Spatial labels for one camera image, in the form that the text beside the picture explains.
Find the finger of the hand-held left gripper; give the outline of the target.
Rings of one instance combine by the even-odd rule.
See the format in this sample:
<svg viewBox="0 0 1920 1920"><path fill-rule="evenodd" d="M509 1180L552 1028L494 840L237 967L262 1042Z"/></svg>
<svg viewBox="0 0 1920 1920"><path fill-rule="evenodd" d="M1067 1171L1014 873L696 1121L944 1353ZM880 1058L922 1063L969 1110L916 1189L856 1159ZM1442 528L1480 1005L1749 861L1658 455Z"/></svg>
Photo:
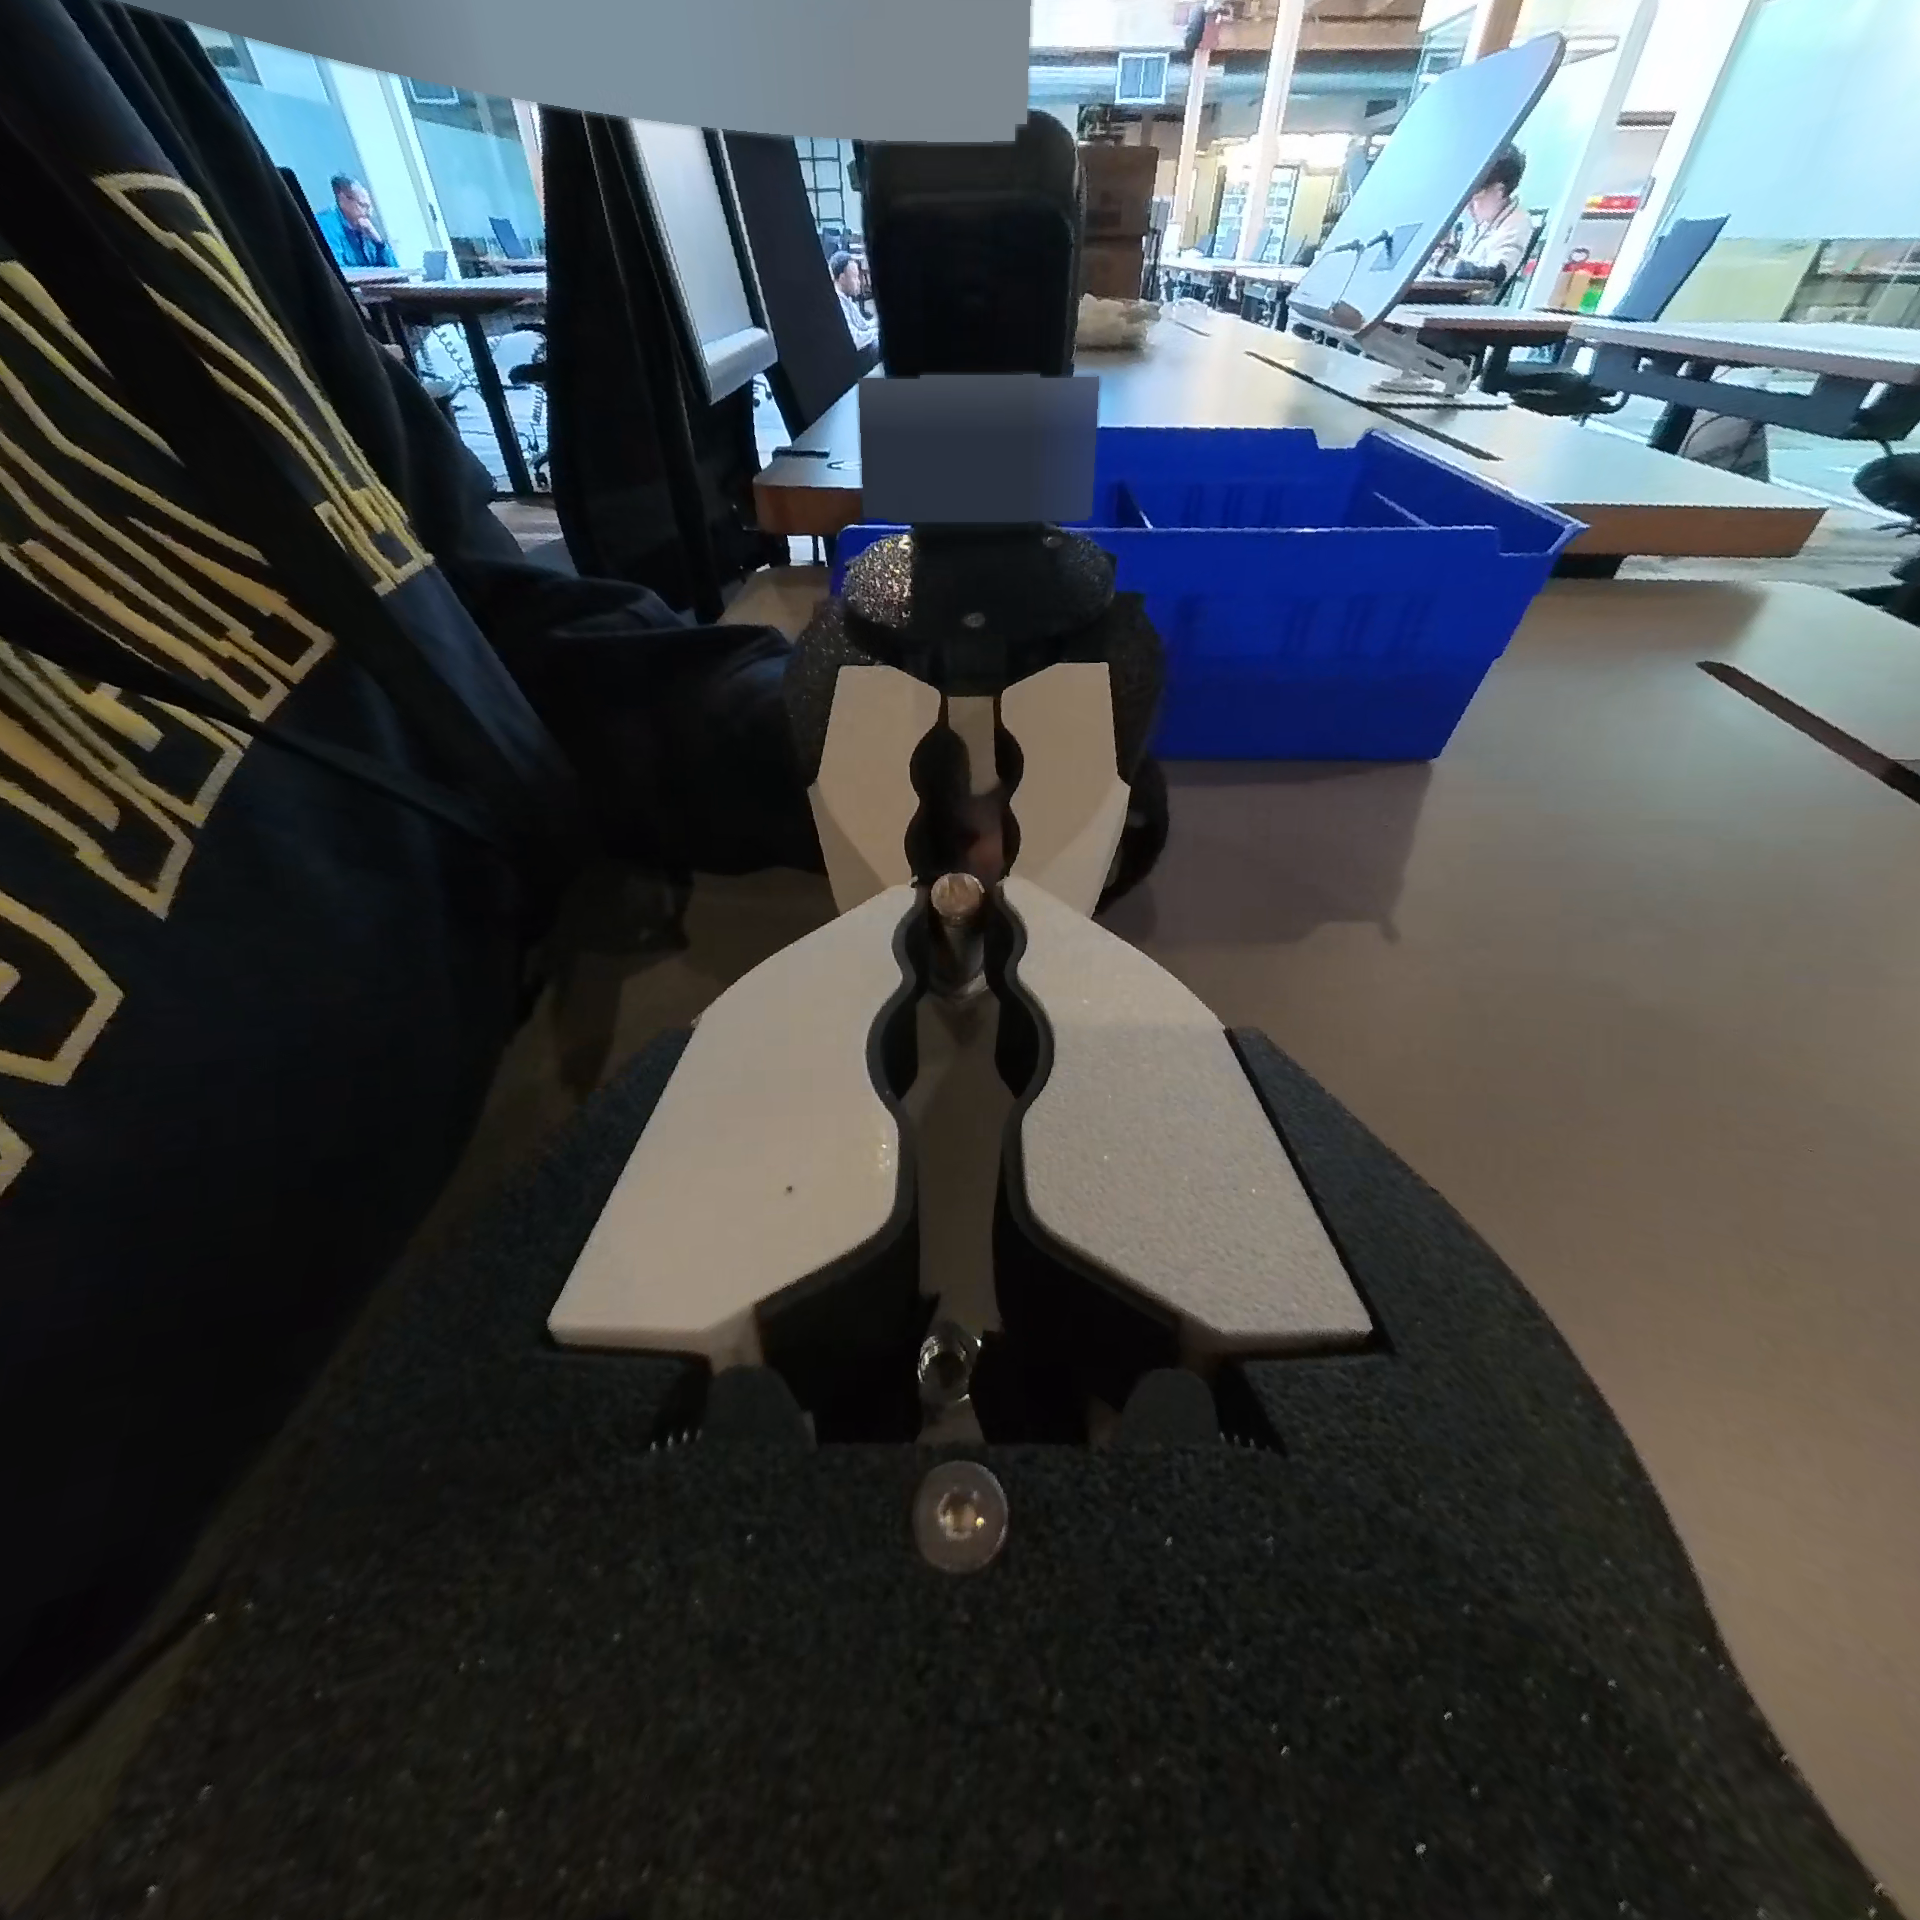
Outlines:
<svg viewBox="0 0 1920 1920"><path fill-rule="evenodd" d="M896 667L838 674L821 767L806 787L838 914L916 879L916 757L940 726L944 697L932 684Z"/></svg>
<svg viewBox="0 0 1920 1920"><path fill-rule="evenodd" d="M997 691L990 709L990 745L1008 739L1017 755L1017 768L1001 777L1008 827L993 898L1024 879L1096 916L1131 803L1118 768L1115 670L1103 657L1054 663Z"/></svg>

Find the white panel board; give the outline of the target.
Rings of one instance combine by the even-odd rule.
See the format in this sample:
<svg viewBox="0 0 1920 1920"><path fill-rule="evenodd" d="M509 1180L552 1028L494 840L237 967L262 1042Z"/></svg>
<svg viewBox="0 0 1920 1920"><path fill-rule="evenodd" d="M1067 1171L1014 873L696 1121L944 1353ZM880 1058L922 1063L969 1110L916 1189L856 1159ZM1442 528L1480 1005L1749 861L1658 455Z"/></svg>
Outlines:
<svg viewBox="0 0 1920 1920"><path fill-rule="evenodd" d="M711 403L779 361L779 338L720 128L631 117L692 370Z"/></svg>

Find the black panel board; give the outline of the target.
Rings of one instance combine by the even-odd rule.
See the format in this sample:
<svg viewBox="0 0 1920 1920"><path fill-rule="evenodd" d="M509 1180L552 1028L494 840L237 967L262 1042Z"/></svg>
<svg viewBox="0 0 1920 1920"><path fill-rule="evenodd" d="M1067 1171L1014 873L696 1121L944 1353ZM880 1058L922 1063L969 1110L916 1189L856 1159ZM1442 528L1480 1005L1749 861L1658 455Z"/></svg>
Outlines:
<svg viewBox="0 0 1920 1920"><path fill-rule="evenodd" d="M798 444L839 395L876 370L880 346L848 321L796 141L727 128L722 152L779 342L769 392L790 441Z"/></svg>

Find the black hanging cloth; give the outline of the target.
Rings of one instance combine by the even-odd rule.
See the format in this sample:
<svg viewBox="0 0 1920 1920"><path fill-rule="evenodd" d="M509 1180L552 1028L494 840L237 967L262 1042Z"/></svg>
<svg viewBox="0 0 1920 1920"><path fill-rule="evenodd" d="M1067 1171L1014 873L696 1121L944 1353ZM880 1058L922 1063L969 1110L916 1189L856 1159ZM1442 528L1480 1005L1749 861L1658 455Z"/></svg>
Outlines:
<svg viewBox="0 0 1920 1920"><path fill-rule="evenodd" d="M615 127L539 106L549 473L579 575L722 613L683 343Z"/></svg>

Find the cardboard box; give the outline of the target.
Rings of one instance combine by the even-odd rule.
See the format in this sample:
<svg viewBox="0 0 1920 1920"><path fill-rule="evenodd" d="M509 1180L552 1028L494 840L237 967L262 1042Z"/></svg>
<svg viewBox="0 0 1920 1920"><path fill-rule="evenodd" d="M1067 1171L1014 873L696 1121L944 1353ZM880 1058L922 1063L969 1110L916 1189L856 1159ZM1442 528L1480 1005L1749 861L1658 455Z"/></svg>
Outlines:
<svg viewBox="0 0 1920 1920"><path fill-rule="evenodd" d="M1081 141L1076 158L1086 180L1081 296L1140 301L1163 166L1160 148Z"/></svg>

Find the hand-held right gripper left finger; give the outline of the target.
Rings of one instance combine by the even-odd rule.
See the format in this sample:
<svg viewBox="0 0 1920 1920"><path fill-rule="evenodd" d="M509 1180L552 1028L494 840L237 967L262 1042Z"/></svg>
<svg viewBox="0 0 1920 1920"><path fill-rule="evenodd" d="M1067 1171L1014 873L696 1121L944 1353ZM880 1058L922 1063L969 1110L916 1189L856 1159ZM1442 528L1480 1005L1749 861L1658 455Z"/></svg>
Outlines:
<svg viewBox="0 0 1920 1920"><path fill-rule="evenodd" d="M885 889L702 1010L549 1312L560 1345L766 1363L764 1312L900 1217L874 1036L909 986L918 906Z"/></svg>

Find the steel hex bolt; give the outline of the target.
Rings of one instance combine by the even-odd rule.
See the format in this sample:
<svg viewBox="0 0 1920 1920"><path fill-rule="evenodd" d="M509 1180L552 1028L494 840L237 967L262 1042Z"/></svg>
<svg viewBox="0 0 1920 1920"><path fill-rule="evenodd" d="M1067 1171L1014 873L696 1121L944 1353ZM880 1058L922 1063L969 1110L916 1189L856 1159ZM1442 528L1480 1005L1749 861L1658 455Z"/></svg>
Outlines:
<svg viewBox="0 0 1920 1920"><path fill-rule="evenodd" d="M990 906L990 885L972 873L944 873L929 889L924 994L958 1042L993 1028Z"/></svg>

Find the grey tilted board on stand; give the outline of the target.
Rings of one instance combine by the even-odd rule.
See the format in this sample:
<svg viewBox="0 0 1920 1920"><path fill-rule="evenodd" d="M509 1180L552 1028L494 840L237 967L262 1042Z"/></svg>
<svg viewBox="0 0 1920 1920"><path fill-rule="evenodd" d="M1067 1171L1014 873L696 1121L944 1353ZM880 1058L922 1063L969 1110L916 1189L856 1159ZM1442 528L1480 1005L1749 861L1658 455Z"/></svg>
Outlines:
<svg viewBox="0 0 1920 1920"><path fill-rule="evenodd" d="M1363 395L1454 403L1473 367L1426 346L1392 314L1426 274L1499 152L1548 97L1564 36L1543 33L1437 78L1404 115L1348 211L1288 293L1288 318L1389 374Z"/></svg>

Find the black office chair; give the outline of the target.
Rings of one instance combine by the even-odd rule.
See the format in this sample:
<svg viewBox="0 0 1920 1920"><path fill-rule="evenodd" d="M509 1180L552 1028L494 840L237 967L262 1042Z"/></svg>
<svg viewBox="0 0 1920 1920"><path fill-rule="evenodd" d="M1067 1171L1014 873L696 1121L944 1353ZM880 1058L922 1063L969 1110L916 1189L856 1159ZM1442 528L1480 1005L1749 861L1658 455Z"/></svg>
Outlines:
<svg viewBox="0 0 1920 1920"><path fill-rule="evenodd" d="M1637 281L1615 311L1617 321L1658 321L1710 248L1720 239L1727 218L1681 218L1646 253ZM1569 358L1536 370L1501 367L1490 379L1490 392L1511 395L1516 407L1543 417L1607 417L1617 414L1628 395L1599 386L1599 361L1580 374Z"/></svg>

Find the blue plastic bin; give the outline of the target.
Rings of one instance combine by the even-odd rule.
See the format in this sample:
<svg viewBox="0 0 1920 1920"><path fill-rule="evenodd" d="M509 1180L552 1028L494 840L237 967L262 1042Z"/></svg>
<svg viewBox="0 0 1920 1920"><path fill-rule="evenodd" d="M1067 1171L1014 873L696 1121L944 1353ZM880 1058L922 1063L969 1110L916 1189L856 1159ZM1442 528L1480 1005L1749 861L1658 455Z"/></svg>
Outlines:
<svg viewBox="0 0 1920 1920"><path fill-rule="evenodd" d="M1585 520L1379 428L1098 424L1067 534L1163 636L1151 751L1419 761Z"/></svg>

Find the person's left forearm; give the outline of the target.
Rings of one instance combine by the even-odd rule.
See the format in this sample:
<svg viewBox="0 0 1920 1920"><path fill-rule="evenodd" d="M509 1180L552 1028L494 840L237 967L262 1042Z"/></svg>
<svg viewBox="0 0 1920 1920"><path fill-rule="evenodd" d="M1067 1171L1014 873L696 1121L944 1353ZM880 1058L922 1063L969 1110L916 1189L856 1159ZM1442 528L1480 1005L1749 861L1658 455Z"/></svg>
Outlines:
<svg viewBox="0 0 1920 1920"><path fill-rule="evenodd" d="M790 726L792 642L560 575L495 524L438 555L575 767L597 845L653 878L827 873Z"/></svg>

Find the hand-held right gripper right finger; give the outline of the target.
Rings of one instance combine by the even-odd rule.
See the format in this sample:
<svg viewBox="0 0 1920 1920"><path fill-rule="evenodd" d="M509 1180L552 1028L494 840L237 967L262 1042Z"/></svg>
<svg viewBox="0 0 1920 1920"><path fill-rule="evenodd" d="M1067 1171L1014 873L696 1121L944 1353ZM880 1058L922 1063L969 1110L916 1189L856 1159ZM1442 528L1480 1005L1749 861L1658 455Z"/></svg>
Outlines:
<svg viewBox="0 0 1920 1920"><path fill-rule="evenodd" d="M993 938L997 1307L1067 1369L1342 1353L1378 1321L1226 1026L1030 879Z"/></svg>

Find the person's navy printed sweatshirt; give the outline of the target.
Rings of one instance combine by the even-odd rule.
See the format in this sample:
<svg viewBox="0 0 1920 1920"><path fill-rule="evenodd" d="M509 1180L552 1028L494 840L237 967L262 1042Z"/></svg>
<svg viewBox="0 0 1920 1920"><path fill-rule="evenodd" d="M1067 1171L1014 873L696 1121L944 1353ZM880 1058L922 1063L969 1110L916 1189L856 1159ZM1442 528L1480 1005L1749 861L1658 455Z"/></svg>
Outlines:
<svg viewBox="0 0 1920 1920"><path fill-rule="evenodd" d="M572 878L544 589L197 36L3 5L3 1761L467 1147Z"/></svg>

